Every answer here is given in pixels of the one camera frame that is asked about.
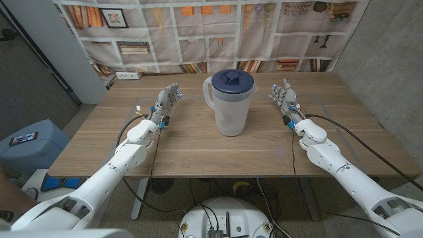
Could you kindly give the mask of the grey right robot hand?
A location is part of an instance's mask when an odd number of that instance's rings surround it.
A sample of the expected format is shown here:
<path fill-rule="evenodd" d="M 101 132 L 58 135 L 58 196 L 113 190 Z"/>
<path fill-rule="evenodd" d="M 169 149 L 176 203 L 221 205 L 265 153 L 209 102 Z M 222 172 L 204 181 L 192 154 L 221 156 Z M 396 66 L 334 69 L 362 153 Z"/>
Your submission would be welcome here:
<path fill-rule="evenodd" d="M 276 84 L 272 86 L 269 97 L 279 107 L 283 114 L 283 123 L 289 129 L 293 130 L 298 122 L 305 119 L 297 102 L 297 95 L 286 78 L 283 87 Z"/>

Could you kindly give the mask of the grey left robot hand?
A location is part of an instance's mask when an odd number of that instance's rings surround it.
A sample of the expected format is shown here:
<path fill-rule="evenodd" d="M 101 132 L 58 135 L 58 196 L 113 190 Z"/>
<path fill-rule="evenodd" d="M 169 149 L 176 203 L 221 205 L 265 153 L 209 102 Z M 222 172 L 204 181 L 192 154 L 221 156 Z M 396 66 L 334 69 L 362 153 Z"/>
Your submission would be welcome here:
<path fill-rule="evenodd" d="M 156 103 L 151 107 L 149 120 L 156 123 L 159 128 L 169 125 L 170 114 L 174 105 L 182 97 L 178 83 L 165 87 L 159 94 Z"/>

